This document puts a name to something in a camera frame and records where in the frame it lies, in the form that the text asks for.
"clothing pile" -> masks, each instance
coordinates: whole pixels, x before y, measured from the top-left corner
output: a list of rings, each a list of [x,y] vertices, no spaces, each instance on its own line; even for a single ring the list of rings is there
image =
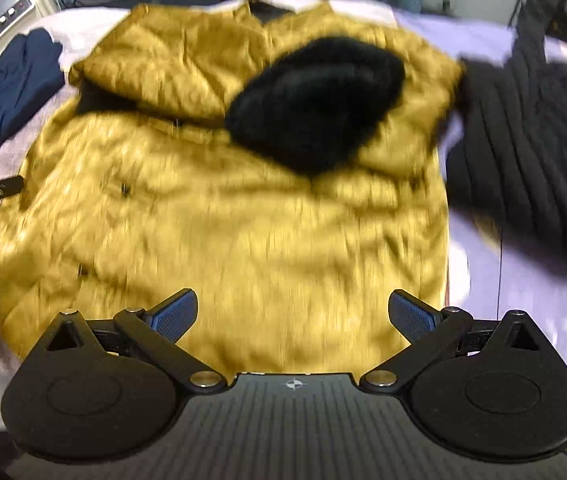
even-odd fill
[[[0,337],[19,357],[59,310],[103,319],[189,286],[180,346],[229,379],[358,377],[406,344],[392,290],[441,306],[435,135],[460,65],[328,3],[258,10],[140,6],[73,66],[80,96],[0,207]]]

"black knit sweater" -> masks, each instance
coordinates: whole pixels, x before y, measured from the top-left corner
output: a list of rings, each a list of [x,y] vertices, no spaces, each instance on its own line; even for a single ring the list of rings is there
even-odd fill
[[[449,202],[567,253],[567,64],[546,62],[541,29],[519,31],[503,68],[467,61],[461,107]]]

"white fabric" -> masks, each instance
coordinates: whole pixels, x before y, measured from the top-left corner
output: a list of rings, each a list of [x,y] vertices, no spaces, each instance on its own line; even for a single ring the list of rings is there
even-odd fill
[[[87,57],[103,37],[130,11],[126,9],[68,9],[41,18],[30,28],[44,28],[52,40],[63,45],[58,58],[61,70],[67,72],[73,63]]]

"metal screw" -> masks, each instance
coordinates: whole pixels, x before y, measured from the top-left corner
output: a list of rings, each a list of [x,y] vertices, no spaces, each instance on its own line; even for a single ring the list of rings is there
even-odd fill
[[[202,372],[196,372],[190,376],[190,382],[195,386],[200,388],[210,388],[216,386],[223,380],[217,372],[212,370],[204,370]]]
[[[397,382],[397,376],[390,370],[372,370],[365,374],[365,380],[373,386],[383,388],[385,386],[392,386]]]

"textured black surface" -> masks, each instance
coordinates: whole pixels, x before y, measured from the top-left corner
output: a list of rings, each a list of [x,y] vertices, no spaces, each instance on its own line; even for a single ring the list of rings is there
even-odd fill
[[[179,292],[174,296],[149,310],[145,315],[146,323],[152,327],[152,330],[172,343],[179,341],[183,334],[188,332],[199,314],[199,302],[193,291],[188,290],[182,295]]]
[[[134,314],[121,314],[155,335]],[[108,354],[75,312],[58,314],[36,343],[6,388],[1,416],[22,449],[66,460],[100,460],[155,440],[169,428],[176,401],[165,373]]]
[[[394,397],[371,396],[350,376],[240,376],[223,394],[191,400],[162,439],[100,465],[23,456],[7,470],[28,479],[482,479],[567,480],[567,455],[488,464],[423,436]]]
[[[503,68],[467,60],[460,90],[449,203],[567,256],[567,64],[546,61],[543,27],[519,22]]]
[[[388,313],[391,323],[410,343],[416,343],[432,332],[441,320],[438,311],[403,291],[392,293]]]
[[[409,397],[431,435],[472,456],[532,460],[567,450],[567,367],[525,313],[508,311],[479,354],[423,371]]]

